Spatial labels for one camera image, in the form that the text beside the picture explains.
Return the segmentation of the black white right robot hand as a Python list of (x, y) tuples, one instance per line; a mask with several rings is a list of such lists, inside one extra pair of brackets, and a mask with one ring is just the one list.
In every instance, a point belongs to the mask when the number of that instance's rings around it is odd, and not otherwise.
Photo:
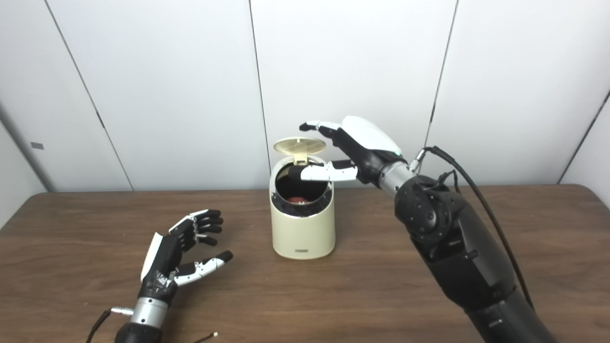
[(292, 165), (288, 176), (304, 182), (350, 182), (372, 184), (380, 188), (383, 170), (388, 165), (406, 160), (402, 150), (372, 122), (357, 116), (346, 116), (341, 123), (309, 120), (299, 126), (301, 131), (318, 131), (330, 139), (347, 156), (341, 161)]

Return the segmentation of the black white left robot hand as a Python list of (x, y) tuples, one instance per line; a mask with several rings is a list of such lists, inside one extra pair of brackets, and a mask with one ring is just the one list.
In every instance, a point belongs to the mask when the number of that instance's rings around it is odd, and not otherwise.
[(231, 251), (181, 263), (183, 254), (199, 243), (215, 247), (218, 241), (210, 234), (221, 233), (222, 224), (220, 210), (204, 209), (183, 217), (167, 234), (155, 233), (140, 274), (138, 297), (170, 305), (180, 286), (196, 282), (226, 265), (233, 258)]

